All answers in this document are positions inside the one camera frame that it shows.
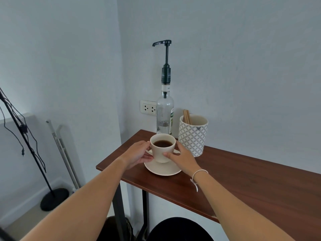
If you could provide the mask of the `black metal table legs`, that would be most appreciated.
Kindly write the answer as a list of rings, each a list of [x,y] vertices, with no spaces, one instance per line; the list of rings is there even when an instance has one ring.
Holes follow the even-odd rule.
[[[143,200],[143,226],[138,233],[136,241],[147,241],[150,234],[150,221],[149,221],[149,193],[142,190],[142,200]],[[121,184],[118,185],[115,195],[113,197],[113,208],[115,214],[115,220],[118,230],[118,235],[120,241],[130,241],[131,235],[127,228],[127,222],[123,207]]]

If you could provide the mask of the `person's right hand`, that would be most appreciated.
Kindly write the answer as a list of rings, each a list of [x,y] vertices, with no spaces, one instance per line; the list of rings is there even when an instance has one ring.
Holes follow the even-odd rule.
[[[176,141],[178,150],[181,152],[180,160],[174,161],[174,163],[187,175],[192,177],[197,171],[201,170],[201,167],[197,164],[191,151],[186,149],[179,141]]]

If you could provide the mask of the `black pump dispenser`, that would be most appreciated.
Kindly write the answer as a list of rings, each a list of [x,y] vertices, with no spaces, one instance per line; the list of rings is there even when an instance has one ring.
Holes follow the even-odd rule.
[[[152,47],[155,47],[156,45],[164,44],[166,47],[166,53],[165,53],[165,64],[162,68],[162,84],[163,85],[170,85],[171,83],[171,68],[168,63],[168,50],[169,46],[172,43],[171,40],[162,40],[158,41],[152,44]]]

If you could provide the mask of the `black stand with round base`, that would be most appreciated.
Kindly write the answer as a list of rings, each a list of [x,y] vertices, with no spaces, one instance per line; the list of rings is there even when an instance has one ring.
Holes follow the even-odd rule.
[[[42,211],[52,211],[58,207],[62,202],[64,202],[69,197],[69,191],[66,188],[53,189],[46,177],[46,164],[38,151],[38,141],[31,132],[29,126],[26,123],[26,117],[20,113],[14,105],[10,102],[8,97],[3,92],[0,87],[0,101],[5,105],[11,119],[16,125],[26,147],[30,151],[35,163],[37,164],[42,177],[44,178],[49,192],[42,198],[40,202],[40,208]]]

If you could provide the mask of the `person's left hand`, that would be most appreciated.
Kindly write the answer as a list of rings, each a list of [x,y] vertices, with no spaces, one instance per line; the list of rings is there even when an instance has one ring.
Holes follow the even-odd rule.
[[[143,155],[150,154],[149,149],[150,141],[139,141],[131,145],[120,157],[126,166],[126,170],[143,163]]]

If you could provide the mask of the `person's right forearm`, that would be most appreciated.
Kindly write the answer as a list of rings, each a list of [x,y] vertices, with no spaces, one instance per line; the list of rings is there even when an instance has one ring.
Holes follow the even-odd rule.
[[[295,241],[231,194],[207,171],[197,171],[192,181],[203,191],[229,241]]]

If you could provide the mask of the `person's left forearm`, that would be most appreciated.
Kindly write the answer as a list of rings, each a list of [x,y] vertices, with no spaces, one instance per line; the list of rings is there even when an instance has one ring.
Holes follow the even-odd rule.
[[[96,241],[128,161],[119,157],[65,200],[21,241]]]

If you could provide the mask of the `dark olive bag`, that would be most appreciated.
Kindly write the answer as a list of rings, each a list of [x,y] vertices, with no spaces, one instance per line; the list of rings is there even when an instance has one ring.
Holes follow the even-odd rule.
[[[127,235],[130,238],[129,241],[136,241],[134,236],[133,227],[130,223],[130,220],[126,217],[127,223]],[[97,238],[97,241],[121,241],[117,229],[117,223],[115,216],[107,217],[104,226]]]

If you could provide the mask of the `dark coffee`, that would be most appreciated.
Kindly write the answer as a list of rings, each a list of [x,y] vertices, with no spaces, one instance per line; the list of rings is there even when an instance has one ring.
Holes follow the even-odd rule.
[[[173,143],[168,140],[158,140],[158,141],[153,142],[153,145],[155,147],[167,148],[167,147],[173,146]]]

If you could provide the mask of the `grey patterned ceramic holder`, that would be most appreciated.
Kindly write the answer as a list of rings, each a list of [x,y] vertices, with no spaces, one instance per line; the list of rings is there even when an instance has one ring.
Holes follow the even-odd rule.
[[[191,125],[184,122],[184,116],[180,117],[178,141],[191,151],[194,157],[199,157],[203,154],[208,120],[196,114],[190,114],[190,118]]]

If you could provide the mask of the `white saucer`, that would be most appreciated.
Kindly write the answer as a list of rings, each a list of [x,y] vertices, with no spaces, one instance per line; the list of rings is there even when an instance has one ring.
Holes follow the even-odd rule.
[[[160,176],[172,176],[181,172],[181,169],[173,162],[157,162],[153,159],[151,162],[144,163],[145,167],[152,173]]]

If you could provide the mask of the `white coffee cup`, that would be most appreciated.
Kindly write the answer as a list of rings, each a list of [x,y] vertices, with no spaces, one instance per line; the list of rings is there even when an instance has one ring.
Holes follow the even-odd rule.
[[[153,142],[158,140],[168,140],[173,143],[173,146],[167,147],[167,148],[155,147],[153,145]],[[175,144],[176,144],[176,139],[172,135],[164,134],[164,133],[155,134],[150,138],[150,150],[148,151],[154,157],[154,159],[156,159],[157,162],[166,163],[166,162],[169,162],[170,159],[166,158],[163,155],[163,153],[164,152],[174,153]]]

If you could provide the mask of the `white wall socket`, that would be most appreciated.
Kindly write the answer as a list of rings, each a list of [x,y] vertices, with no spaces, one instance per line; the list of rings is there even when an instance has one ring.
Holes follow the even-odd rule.
[[[140,112],[143,114],[156,116],[157,114],[156,106],[157,106],[157,103],[155,101],[140,100]]]

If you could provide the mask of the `white folded metal rack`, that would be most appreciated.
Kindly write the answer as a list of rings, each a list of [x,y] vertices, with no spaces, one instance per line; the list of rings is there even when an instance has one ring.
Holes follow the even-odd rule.
[[[54,129],[53,127],[53,124],[51,122],[50,119],[46,120],[46,124],[48,125],[49,129],[50,129],[50,132],[55,140],[55,143],[58,147],[58,150],[61,154],[61,157],[64,161],[64,164],[67,168],[67,171],[70,175],[70,178],[73,182],[73,193],[76,192],[77,190],[79,190],[81,188],[81,184],[80,184],[80,181],[77,177],[77,174],[75,172],[75,169],[74,169],[74,166],[73,166],[73,163],[70,159],[70,156],[68,154],[68,151],[67,151],[67,148],[66,148],[66,145],[62,139],[62,135],[61,135],[61,129],[62,129],[62,125],[59,125],[57,127],[57,129]]]

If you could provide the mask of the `clear glass bottle green label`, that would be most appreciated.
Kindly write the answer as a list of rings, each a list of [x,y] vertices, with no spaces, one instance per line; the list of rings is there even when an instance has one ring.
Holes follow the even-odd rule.
[[[156,133],[172,135],[174,100],[170,96],[170,84],[162,84],[162,95],[156,102]]]

